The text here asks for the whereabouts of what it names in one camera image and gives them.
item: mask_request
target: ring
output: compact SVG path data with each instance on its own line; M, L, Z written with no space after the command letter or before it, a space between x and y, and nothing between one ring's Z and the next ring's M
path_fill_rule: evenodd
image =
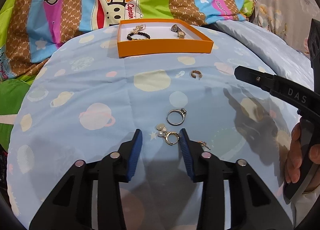
M181 115L181 117L182 117L182 121L180 122L180 123L171 123L171 122L169 122L169 119L168 119L168 117L169 117L169 115L171 114L171 113L173 113L173 112L177 112L178 114L180 114ZM170 112L168 112L168 115L167 115L167 122L170 124L170 125L173 125L173 126L178 126L178 125L181 125L183 122L184 122L184 120L185 120L185 118L186 118L186 115L187 115L187 111L185 110L185 109L180 109L180 110L178 110L178 109L175 109L175 110L171 110Z
M171 134L174 135L174 136L177 138L177 141L176 141L175 143L171 143L171 142L169 142L169 140L168 140L168 137L169 137ZM167 143L167 145L172 146L172 145L175 145L176 143L178 143L178 141L179 141L179 134L177 134L176 132L168 132L167 135L164 137L164 139L165 139L165 142Z
M191 71L191 76L192 76L193 78L197 78L197 75L196 75L196 74L199 75L199 80L200 80L200 78L202 78L202 73L201 73L199 70L192 70L192 71Z

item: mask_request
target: finger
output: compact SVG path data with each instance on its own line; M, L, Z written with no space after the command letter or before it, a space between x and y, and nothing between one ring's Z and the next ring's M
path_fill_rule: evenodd
M306 192L314 191L320 185L320 169L317 170L316 174L310 181L310 184L306 188Z
M291 178L289 176L288 168L287 168L287 161L285 162L285 165L284 165L284 178L287 183L291 183Z
M291 132L292 141L297 141L300 138L300 134L301 134L300 123L297 123Z
M320 144L315 144L310 148L309 158L315 164L320 164Z
M298 140L291 141L288 159L291 160L294 168L296 169L300 168L302 164L302 152L301 152L301 145Z
M292 183L297 183L300 178L300 169L295 168L290 159L287 159L287 169Z

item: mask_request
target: ring with gemstone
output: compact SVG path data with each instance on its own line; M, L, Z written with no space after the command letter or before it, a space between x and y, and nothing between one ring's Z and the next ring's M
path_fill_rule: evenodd
M178 114L180 114L181 115L181 117L182 117L182 121L180 122L180 123L171 123L170 121L169 121L169 115L171 114L171 113L173 113L173 112L176 112L176 113L178 113ZM170 112L168 112L168 115L167 115L167 122L170 124L170 125L173 125L173 126L178 126L178 125L182 125L183 124L183 122L184 122L184 120L185 120L185 118L186 118L186 115L187 115L187 111L185 110L185 109L174 109L174 110L171 110Z

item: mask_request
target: screw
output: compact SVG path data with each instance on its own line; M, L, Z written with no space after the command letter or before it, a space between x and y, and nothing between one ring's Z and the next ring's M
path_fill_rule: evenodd
M212 155L209 152L203 152L203 153L201 153L201 156L205 159L209 159L209 158L211 158Z
M110 157L113 158L113 159L117 159L117 158L120 157L120 153L118 153L118 152L113 152L113 153L110 154Z
M239 164L240 166L245 166L245 165L247 165L247 161L244 160L244 159L239 159L237 162L238 162L238 164Z
M77 160L77 161L75 162L75 165L76 165L77 167L81 167L81 166L83 166L83 164L84 164L84 161L83 161L83 160Z

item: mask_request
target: gray floral pillow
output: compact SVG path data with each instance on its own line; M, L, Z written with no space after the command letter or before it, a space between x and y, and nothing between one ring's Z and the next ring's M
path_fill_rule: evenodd
M307 41L312 18L320 20L315 0L258 0L252 22L309 58Z

